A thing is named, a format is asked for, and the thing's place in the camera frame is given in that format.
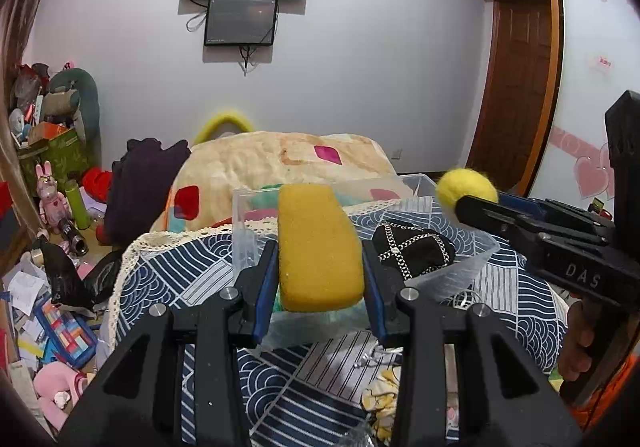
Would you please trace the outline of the person's right hand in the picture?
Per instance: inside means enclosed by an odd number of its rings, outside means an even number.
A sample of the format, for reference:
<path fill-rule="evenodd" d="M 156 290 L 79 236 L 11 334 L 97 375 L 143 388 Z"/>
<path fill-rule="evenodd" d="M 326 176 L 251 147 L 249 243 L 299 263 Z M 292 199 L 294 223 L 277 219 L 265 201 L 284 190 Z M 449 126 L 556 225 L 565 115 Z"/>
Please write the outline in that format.
<path fill-rule="evenodd" d="M 558 371 L 565 381 L 576 381 L 589 371 L 592 359 L 587 353 L 593 341 L 593 329 L 587 323 L 584 304 L 575 302 L 567 314 L 567 331 L 558 359 Z"/>

